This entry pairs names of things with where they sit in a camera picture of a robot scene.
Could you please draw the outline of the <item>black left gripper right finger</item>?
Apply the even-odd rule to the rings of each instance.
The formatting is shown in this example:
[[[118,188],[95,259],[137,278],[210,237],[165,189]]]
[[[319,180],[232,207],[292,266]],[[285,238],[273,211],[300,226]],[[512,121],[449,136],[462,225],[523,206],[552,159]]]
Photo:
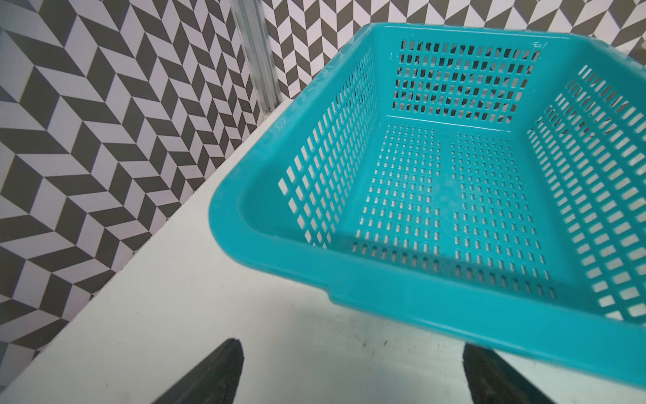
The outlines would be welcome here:
[[[495,351],[466,343],[464,373],[472,401],[485,403],[553,403]]]

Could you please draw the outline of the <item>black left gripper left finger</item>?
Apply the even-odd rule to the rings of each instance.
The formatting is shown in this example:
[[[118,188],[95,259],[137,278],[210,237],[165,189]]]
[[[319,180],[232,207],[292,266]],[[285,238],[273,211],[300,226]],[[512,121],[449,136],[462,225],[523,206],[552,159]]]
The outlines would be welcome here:
[[[232,403],[244,364],[242,343],[225,340],[154,401],[160,403]]]

